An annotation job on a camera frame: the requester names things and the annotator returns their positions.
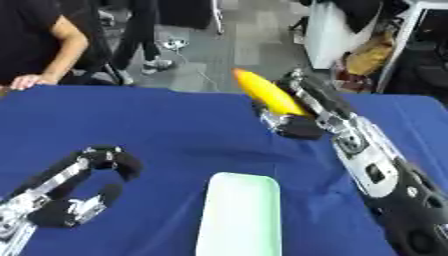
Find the person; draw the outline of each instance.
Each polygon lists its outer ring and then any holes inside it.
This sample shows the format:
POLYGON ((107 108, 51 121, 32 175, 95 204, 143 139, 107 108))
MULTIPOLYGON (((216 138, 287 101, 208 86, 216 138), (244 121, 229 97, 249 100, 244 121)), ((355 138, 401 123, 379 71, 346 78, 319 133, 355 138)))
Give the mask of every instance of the person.
POLYGON ((88 46, 55 0, 0 0, 0 85, 56 85, 88 46))
POLYGON ((151 75, 168 70, 175 66, 171 60, 160 57, 160 50, 155 42, 155 24, 157 20, 157 0, 128 0, 131 17, 127 21, 126 29, 120 44, 114 53, 112 63, 125 78, 125 84, 133 84, 134 80, 126 72, 132 58, 140 45, 143 47, 145 62, 142 73, 151 75))

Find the sneaker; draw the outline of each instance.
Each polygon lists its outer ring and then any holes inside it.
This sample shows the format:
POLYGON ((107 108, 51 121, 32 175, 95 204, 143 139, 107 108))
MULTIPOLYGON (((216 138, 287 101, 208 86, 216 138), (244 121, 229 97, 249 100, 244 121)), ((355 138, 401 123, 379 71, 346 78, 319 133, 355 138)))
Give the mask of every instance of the sneaker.
POLYGON ((126 71, 126 70, 118 70, 118 74, 120 74, 121 78, 123 78, 123 84, 131 85, 134 84, 134 78, 126 71))
POLYGON ((164 60, 157 56, 152 61, 145 61, 143 64, 142 73, 144 75, 152 75, 157 72, 165 71, 171 68, 174 68, 175 63, 172 60, 164 60))

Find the light green tray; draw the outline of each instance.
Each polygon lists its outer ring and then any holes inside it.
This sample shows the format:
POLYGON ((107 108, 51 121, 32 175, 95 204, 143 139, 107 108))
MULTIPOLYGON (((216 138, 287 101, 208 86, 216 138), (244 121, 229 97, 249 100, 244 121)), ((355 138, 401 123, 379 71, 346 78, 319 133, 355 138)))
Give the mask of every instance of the light green tray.
POLYGON ((281 245, 278 183, 264 176, 214 175, 196 256, 281 256, 281 245))

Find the blue tablecloth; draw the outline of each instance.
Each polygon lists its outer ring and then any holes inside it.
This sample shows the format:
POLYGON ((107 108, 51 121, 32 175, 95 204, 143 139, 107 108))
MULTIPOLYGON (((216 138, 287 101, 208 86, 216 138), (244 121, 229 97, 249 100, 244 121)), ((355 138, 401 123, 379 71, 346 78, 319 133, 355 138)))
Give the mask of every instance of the blue tablecloth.
MULTIPOLYGON (((425 97, 347 96, 403 153, 448 188, 448 114, 425 97)), ((48 87, 0 100, 0 194, 73 150, 117 144, 142 160, 113 208, 74 230, 39 229, 24 255, 193 256, 216 172, 268 175, 281 186, 285 256, 391 256, 329 137, 270 134, 241 95, 48 87)), ((77 196, 116 180, 99 172, 77 196)))

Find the black pants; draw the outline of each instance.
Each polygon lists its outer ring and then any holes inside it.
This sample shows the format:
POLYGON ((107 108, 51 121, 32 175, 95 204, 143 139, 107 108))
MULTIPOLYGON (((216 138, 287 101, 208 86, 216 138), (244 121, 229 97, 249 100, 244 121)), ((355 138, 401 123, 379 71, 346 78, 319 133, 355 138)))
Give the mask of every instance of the black pants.
POLYGON ((157 0, 130 0, 129 10, 132 17, 126 24, 126 30, 113 57, 113 63, 118 69, 126 69, 129 66, 140 45, 147 61, 160 54, 154 38, 157 0))

